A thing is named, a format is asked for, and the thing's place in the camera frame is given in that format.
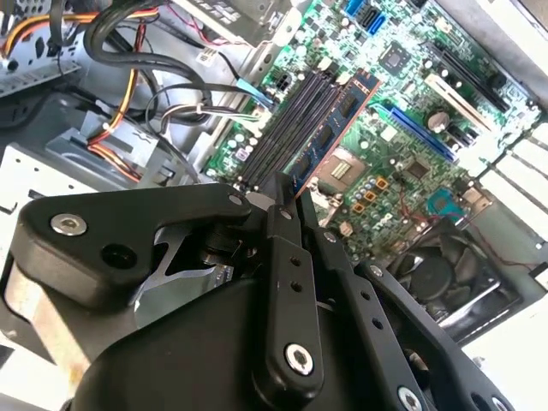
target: motherboard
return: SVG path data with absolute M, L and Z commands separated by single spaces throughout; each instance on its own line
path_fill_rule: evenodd
M 270 103 L 244 108 L 259 121 L 230 126 L 205 173 L 246 192 L 285 171 L 354 261 L 469 212 L 457 194 L 542 114 L 425 0 L 314 0 L 260 89 Z

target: white pci slot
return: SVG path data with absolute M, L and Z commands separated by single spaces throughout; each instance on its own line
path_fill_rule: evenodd
M 425 83 L 451 104 L 459 113 L 465 116 L 474 126 L 487 133 L 497 131 L 497 126 L 483 117 L 468 101 L 461 97 L 453 87 L 447 84 L 439 75 L 430 74 Z

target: bolt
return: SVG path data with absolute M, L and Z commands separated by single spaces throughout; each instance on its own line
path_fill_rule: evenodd
M 238 197 L 237 195 L 233 195 L 233 194 L 229 195 L 229 200 L 232 201 L 237 206 L 241 206 L 243 204 L 241 201 L 241 198 Z
M 291 217 L 291 214 L 289 214 L 289 211 L 284 210 L 283 208 L 280 209 L 280 214 L 282 214 L 283 218 L 287 218 L 288 220 L 293 218 L 293 217 Z
M 422 411 L 419 398 L 409 388 L 400 387 L 397 396 L 400 397 L 400 401 L 407 411 Z
M 82 217 L 74 214 L 58 214 L 51 219 L 51 227 L 56 233 L 73 237 L 87 231 L 87 224 Z
M 335 236 L 333 235 L 333 233 L 330 233 L 329 231 L 325 231 L 324 232 L 324 237 L 327 239 L 327 241 L 329 242 L 336 242 L 337 239 L 335 238 Z
M 290 344 L 285 349 L 285 360 L 292 370 L 300 375 L 310 375 L 314 361 L 306 348 L 299 344 Z
M 509 411 L 508 407 L 506 407 L 504 403 L 495 396 L 493 397 L 493 404 L 497 407 L 497 411 Z
M 378 268 L 376 265 L 370 265 L 369 268 L 371 269 L 371 272 L 375 274 L 377 277 L 383 276 L 383 271 Z

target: blue ram module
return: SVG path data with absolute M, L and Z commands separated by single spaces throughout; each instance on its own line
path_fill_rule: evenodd
M 395 106 L 384 107 L 384 109 L 390 114 L 392 119 L 397 124 L 405 128 L 408 133 L 429 146 L 433 151 L 445 158 L 447 161 L 454 163 L 458 159 L 455 152 L 453 152 L 445 143 L 438 140 L 422 126 L 414 122 L 402 110 Z
M 296 196 L 301 195 L 316 169 L 335 150 L 380 84 L 379 79 L 360 69 L 344 87 L 302 154 L 289 168 Z

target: black mechanical arm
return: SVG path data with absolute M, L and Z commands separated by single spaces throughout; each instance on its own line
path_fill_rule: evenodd
M 247 197 L 209 184 L 35 200 L 10 252 L 3 331 L 69 372 L 70 411 L 513 409 L 390 273 L 353 269 L 282 174 Z M 137 330 L 143 290 L 215 265 L 232 281 Z

